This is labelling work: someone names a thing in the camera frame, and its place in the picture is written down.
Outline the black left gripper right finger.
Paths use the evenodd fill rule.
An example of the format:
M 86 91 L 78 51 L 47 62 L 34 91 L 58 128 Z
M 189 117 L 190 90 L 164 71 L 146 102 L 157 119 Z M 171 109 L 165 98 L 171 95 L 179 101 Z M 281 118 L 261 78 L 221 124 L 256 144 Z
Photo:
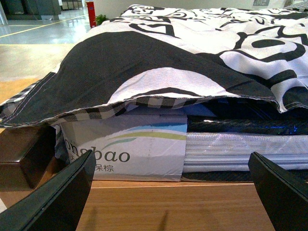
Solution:
M 308 184 L 257 152 L 249 171 L 257 194 L 276 231 L 308 229 Z

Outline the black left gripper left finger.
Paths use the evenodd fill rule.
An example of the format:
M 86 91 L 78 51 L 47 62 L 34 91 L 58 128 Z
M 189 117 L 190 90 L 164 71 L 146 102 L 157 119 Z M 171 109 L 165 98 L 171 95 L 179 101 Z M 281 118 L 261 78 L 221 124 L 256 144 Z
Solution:
M 0 214 L 2 231 L 74 231 L 90 193 L 96 167 L 86 151 L 49 181 Z

